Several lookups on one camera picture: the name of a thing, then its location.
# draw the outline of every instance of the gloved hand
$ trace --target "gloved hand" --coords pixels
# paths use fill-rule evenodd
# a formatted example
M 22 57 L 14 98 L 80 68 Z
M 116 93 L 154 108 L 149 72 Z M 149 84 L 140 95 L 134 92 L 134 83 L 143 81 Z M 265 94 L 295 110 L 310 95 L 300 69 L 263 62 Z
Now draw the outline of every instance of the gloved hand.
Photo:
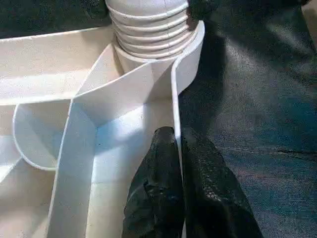
M 180 238 L 184 201 L 178 149 L 171 127 L 158 129 L 130 186 L 123 238 Z
M 238 180 L 215 146 L 182 130 L 188 238 L 262 238 Z

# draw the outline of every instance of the white plastic tray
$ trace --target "white plastic tray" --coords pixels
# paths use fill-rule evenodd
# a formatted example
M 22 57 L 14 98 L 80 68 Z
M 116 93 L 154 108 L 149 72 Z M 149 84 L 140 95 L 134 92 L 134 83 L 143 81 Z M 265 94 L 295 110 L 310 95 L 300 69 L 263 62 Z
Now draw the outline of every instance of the white plastic tray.
M 77 58 L 83 57 L 87 68 L 86 77 L 74 83 L 67 96 L 64 91 L 47 95 L 42 90 L 26 95 L 17 90 L 16 97 L 0 94 L 6 104 L 0 106 L 1 115 L 6 115 L 1 136 L 6 146 L 1 153 L 7 158 L 0 158 L 0 168 L 6 170 L 0 180 L 0 237 L 121 236 L 129 185 L 154 131 L 173 126 L 180 146 L 178 94 L 197 72 L 203 22 L 199 27 L 197 38 L 176 58 L 128 59 L 104 36 L 99 57 L 97 50 L 85 52 L 90 48 L 86 45 L 77 48 L 80 52 L 73 51 L 76 57 L 68 51 L 64 63 L 80 62 Z M 87 31 L 110 34 L 109 29 Z M 78 33 L 65 33 L 65 38 Z M 79 67 L 67 68 L 76 71 Z M 19 105 L 13 116 L 13 143 L 7 121 L 15 102 Z M 8 196 L 8 205 L 3 207 Z

